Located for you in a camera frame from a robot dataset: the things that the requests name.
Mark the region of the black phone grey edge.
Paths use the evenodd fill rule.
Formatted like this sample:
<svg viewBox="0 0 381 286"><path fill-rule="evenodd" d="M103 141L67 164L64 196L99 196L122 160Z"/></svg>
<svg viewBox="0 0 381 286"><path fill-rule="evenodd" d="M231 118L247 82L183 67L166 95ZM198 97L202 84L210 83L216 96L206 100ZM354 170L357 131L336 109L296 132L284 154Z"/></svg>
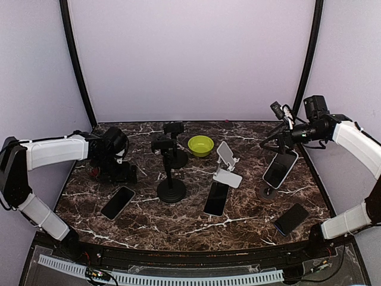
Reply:
<svg viewBox="0 0 381 286"><path fill-rule="evenodd" d="M204 206L204 213L221 217L224 213L228 192L228 185L213 182Z"/></svg>

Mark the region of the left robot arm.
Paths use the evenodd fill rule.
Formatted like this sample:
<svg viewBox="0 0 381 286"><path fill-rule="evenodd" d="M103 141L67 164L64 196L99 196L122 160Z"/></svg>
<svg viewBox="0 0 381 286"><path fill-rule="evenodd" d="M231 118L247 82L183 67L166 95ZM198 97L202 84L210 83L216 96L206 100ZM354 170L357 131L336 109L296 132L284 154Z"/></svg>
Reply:
<svg viewBox="0 0 381 286"><path fill-rule="evenodd" d="M102 135L75 130L69 135L18 140L8 137L1 149L1 194L5 210L18 210L38 228L61 242L60 249L71 260L84 255L75 240L76 232L52 211L29 185L29 172L41 167L88 160L100 180L135 184L137 167L125 161L129 139L120 129L109 128Z"/></svg>

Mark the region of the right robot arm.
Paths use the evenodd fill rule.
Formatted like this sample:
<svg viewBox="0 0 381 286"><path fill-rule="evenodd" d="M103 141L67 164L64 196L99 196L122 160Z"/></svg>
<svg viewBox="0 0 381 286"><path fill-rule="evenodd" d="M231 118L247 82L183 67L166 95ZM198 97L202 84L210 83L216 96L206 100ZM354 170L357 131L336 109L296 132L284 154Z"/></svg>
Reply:
<svg viewBox="0 0 381 286"><path fill-rule="evenodd" d="M271 160L305 150L322 175L334 213L313 225L304 254L315 259L327 242L380 225L380 142L344 114L331 113L322 95L302 100L303 118L287 104L270 106L279 124L260 142Z"/></svg>

